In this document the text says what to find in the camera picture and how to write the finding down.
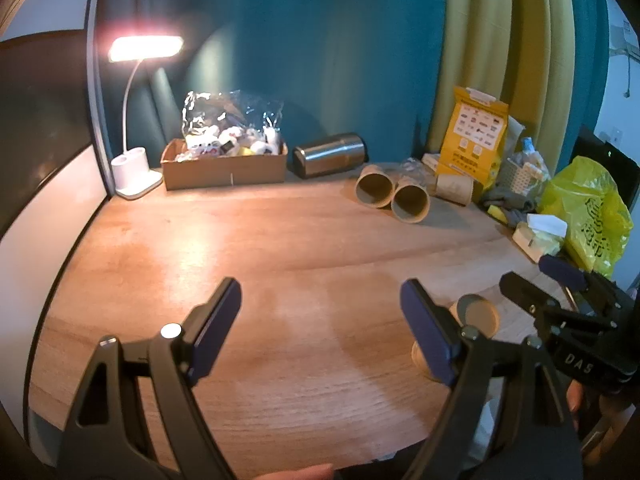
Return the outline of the person's left hand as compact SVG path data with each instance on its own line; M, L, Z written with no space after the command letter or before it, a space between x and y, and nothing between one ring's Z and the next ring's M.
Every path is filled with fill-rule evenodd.
M302 469L270 472L256 477L255 480L333 480L334 472L332 464L320 464Z

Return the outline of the person's right hand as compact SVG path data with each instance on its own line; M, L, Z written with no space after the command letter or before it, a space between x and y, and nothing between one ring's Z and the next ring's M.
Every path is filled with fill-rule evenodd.
M636 406L620 396L597 396L572 379L566 400L574 428L582 440L582 458L587 466L596 466L610 452L631 421Z

